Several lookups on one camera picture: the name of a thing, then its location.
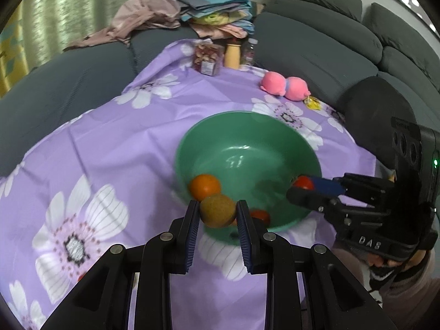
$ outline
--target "yellow curtain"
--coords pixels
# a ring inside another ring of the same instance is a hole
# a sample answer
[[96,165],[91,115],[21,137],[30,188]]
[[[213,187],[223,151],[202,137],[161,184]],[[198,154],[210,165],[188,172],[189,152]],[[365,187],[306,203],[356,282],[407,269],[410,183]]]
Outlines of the yellow curtain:
[[0,97],[29,73],[23,47],[23,5],[20,4],[0,34]]
[[69,42],[107,26],[125,1],[23,0],[0,35],[0,96]]

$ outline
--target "pink plush toy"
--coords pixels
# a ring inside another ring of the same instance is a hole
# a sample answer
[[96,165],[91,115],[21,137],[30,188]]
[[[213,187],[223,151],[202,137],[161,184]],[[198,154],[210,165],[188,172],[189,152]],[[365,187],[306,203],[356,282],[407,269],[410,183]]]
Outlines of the pink plush toy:
[[307,83],[301,78],[284,78],[277,72],[267,72],[260,88],[272,95],[286,97],[291,101],[302,101],[310,95]]

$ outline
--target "green plastic basin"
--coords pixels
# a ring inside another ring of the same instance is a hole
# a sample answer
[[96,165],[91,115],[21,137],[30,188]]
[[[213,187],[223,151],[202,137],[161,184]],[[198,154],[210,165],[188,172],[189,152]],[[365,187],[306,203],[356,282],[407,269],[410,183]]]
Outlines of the green plastic basin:
[[[279,232],[309,214],[285,197],[292,178],[321,176],[321,168],[305,139],[281,121],[254,112],[225,112],[186,133],[177,149],[175,173],[185,202],[191,200],[190,181],[211,174],[220,180],[223,194],[269,212],[269,230]],[[220,241],[239,244],[236,226],[205,229]]]

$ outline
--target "metal screw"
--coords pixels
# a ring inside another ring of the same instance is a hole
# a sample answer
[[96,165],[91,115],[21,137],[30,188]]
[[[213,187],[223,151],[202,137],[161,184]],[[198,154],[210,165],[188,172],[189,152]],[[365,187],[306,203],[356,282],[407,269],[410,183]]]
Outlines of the metal screw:
[[112,246],[110,248],[110,252],[113,254],[119,254],[122,252],[124,248],[122,248],[122,246],[120,244],[115,244],[114,246]]
[[325,252],[327,252],[327,247],[324,246],[323,244],[317,244],[316,246],[313,247],[313,249],[315,250],[316,253],[319,254],[324,254]]
[[172,238],[173,238],[172,233],[164,232],[164,233],[161,234],[161,240],[162,241],[171,241]]
[[266,240],[266,241],[274,241],[275,239],[276,239],[276,234],[275,233],[272,233],[272,232],[266,232],[264,235],[263,235],[263,238]]

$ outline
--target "stack of folded fabric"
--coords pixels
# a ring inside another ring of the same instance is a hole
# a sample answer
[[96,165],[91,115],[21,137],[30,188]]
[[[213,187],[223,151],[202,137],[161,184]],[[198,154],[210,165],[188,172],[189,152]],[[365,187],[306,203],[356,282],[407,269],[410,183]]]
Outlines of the stack of folded fabric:
[[200,38],[245,38],[254,33],[249,0],[177,0],[181,20]]

